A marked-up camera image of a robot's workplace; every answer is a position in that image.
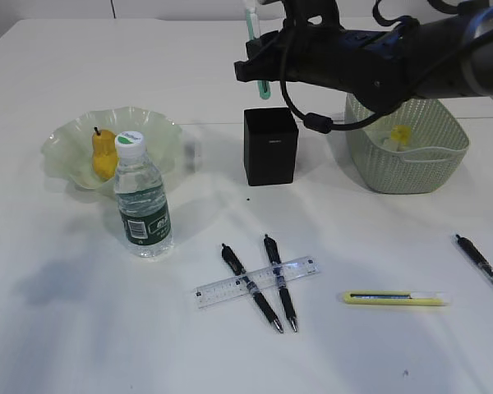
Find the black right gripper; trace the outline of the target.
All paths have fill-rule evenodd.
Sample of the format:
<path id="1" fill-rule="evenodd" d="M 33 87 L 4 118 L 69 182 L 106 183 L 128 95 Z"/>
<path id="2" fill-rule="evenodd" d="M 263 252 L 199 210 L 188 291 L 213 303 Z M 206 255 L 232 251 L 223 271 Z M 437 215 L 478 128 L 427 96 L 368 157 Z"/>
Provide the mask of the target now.
<path id="1" fill-rule="evenodd" d="M 286 71 L 280 72 L 288 50 Z M 309 25 L 304 30 L 281 29 L 246 42 L 246 61 L 234 63 L 236 79 L 300 82 L 328 89 L 349 89 L 347 64 L 353 50 L 353 31 Z"/>

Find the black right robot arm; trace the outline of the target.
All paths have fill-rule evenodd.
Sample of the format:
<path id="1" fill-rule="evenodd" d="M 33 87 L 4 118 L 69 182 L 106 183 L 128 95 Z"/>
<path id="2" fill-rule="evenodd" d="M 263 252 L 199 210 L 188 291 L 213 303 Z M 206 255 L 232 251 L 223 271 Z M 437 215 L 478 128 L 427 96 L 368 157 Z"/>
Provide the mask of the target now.
<path id="1" fill-rule="evenodd" d="M 373 112 L 403 101 L 493 95 L 493 5 L 435 7 L 447 17 L 411 16 L 388 30 L 344 28 L 334 1 L 286 1 L 281 30 L 247 42 L 239 81 L 299 82 L 354 95 Z"/>

